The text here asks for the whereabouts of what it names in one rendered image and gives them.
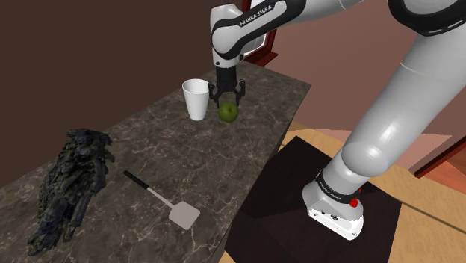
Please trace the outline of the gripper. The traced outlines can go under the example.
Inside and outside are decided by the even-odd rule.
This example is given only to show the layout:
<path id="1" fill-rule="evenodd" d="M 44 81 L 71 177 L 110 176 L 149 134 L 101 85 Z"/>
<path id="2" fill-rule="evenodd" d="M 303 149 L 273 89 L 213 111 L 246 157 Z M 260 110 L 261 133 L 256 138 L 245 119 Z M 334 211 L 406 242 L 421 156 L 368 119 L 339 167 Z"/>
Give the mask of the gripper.
<path id="1" fill-rule="evenodd" d="M 220 107 L 221 92 L 234 92 L 236 105 L 240 105 L 240 100 L 246 94 L 246 82 L 241 79 L 237 82 L 236 66 L 229 68 L 216 67 L 216 84 L 208 83 L 209 98 Z"/>

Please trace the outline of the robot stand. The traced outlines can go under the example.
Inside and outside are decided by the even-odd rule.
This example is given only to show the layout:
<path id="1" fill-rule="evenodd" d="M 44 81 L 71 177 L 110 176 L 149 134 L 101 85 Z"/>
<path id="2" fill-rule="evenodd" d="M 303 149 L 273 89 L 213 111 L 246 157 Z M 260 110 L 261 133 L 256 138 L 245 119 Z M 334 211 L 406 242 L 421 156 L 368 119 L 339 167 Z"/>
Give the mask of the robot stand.
<path id="1" fill-rule="evenodd" d="M 401 203 L 367 182 L 364 225 L 353 241 L 307 214 L 303 187 L 330 157 L 293 138 L 261 171 L 232 222 L 226 252 L 235 263 L 388 263 Z"/>

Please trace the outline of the dark leafy green bunch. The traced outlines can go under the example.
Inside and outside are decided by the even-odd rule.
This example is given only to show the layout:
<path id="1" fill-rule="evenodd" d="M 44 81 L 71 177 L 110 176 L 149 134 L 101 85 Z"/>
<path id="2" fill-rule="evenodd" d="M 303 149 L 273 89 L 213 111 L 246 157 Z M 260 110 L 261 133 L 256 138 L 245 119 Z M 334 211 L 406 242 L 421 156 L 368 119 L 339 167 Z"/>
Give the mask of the dark leafy green bunch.
<path id="1" fill-rule="evenodd" d="M 70 129 L 69 140 L 44 177 L 38 196 L 38 225 L 28 239 L 27 253 L 44 250 L 72 240 L 81 226 L 90 199 L 106 186 L 106 162 L 115 157 L 106 149 L 111 138 L 100 131 Z"/>

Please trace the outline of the white cup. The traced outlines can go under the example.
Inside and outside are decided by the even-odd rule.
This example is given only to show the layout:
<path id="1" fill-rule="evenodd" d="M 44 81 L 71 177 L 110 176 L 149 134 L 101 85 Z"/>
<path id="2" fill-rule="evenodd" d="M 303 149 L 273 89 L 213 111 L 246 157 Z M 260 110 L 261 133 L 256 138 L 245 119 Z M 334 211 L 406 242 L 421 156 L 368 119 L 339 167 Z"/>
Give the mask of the white cup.
<path id="1" fill-rule="evenodd" d="M 187 111 L 192 120 L 203 120 L 209 101 L 208 82 L 199 78 L 188 79 L 182 84 Z"/>

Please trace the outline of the green apple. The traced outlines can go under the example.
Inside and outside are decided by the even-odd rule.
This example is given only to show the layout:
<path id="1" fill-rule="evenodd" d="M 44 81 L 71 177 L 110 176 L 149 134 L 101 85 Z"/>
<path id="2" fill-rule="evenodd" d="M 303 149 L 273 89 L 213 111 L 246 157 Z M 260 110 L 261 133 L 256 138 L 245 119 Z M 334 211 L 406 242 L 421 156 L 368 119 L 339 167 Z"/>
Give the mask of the green apple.
<path id="1" fill-rule="evenodd" d="M 237 119 L 239 110 L 235 102 L 224 102 L 218 110 L 218 117 L 220 120 L 232 123 Z"/>

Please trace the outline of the red framed door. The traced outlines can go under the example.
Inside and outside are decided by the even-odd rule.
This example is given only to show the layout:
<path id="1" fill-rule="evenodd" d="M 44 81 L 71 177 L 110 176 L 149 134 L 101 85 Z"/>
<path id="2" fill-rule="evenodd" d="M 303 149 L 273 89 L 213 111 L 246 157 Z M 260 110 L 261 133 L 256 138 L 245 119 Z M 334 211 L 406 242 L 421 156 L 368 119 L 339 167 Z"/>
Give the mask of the red framed door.
<path id="1" fill-rule="evenodd" d="M 256 6 L 263 0 L 242 0 L 241 10 L 243 12 L 251 9 L 253 6 Z M 244 60 L 255 64 L 257 66 L 266 66 L 271 60 L 278 56 L 277 53 L 273 52 L 273 44 L 276 37 L 276 30 L 268 32 L 262 44 L 256 49 L 253 49 L 250 52 L 247 52 L 244 55 Z"/>

